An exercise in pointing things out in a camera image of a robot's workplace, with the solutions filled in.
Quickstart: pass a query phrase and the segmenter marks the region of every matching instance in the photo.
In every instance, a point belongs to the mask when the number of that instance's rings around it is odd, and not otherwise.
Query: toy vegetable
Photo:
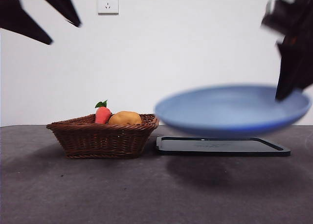
[[[135,125],[141,124],[140,115],[136,112],[121,111],[114,114],[109,122],[109,125]]]
[[[106,124],[112,115],[111,111],[107,108],[107,100],[104,102],[98,102],[95,108],[98,108],[96,111],[95,123]]]

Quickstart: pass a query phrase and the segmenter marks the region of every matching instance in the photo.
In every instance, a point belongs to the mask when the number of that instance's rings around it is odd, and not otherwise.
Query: yellow potato
[[[121,111],[111,116],[108,124],[122,126],[141,124],[141,118],[136,112]]]

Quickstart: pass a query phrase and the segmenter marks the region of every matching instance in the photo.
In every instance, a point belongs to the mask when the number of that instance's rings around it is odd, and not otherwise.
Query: green leaf
[[[94,108],[100,108],[100,107],[103,107],[103,102],[98,102]]]
[[[103,107],[107,107],[107,101],[108,101],[108,100],[106,100],[106,101],[103,102]]]
[[[100,108],[100,107],[107,107],[107,101],[104,102],[98,102],[97,105],[95,106],[95,108]]]

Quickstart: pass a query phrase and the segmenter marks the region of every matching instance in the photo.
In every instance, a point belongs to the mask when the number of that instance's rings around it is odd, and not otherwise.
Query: white wall
[[[54,44],[1,30],[1,125],[79,117],[105,99],[112,112],[151,113],[188,88],[276,85],[279,35],[260,27],[267,1],[120,0],[119,15],[98,16],[96,0],[73,0],[76,28],[44,0],[22,0]],[[298,124],[313,124],[313,110]]]

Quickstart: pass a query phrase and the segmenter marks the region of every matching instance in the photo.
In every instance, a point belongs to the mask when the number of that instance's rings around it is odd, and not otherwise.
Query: brown wicker basket
[[[91,114],[46,127],[53,131],[68,158],[136,158],[159,124],[154,114],[140,117],[142,124],[118,126],[95,124],[95,114]]]

